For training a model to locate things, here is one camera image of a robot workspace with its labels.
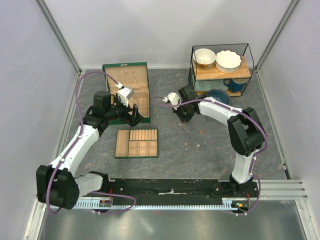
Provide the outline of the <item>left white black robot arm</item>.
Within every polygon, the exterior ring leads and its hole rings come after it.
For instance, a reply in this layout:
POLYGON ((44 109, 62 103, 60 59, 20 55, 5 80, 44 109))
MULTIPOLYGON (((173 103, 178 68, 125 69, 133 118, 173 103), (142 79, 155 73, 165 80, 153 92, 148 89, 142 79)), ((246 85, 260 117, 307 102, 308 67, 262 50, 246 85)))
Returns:
POLYGON ((40 165, 36 170, 37 198, 47 208, 71 210, 78 199, 90 193, 99 197, 110 191, 109 177, 106 173, 91 171, 84 176, 75 173, 92 145, 99 140, 113 120, 121 120, 131 127, 144 118, 136 104, 129 99, 134 91, 123 87, 116 94, 97 91, 93 105, 80 119, 76 134, 65 149, 49 165, 40 165))

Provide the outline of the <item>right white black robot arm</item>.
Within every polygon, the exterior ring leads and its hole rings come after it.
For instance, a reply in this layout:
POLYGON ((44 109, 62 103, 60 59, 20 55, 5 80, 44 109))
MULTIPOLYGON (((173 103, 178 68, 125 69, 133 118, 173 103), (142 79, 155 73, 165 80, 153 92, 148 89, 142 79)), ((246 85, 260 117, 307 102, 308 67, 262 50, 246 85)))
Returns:
POLYGON ((257 155, 268 146, 266 132, 256 111, 248 107, 232 107, 214 97, 214 90, 198 95, 191 86, 181 88, 178 93, 167 95, 167 103, 181 122, 189 122, 194 114, 210 117, 228 128, 230 143, 236 152, 235 164, 229 177, 229 191, 235 197, 247 191, 253 180, 253 168, 257 155))

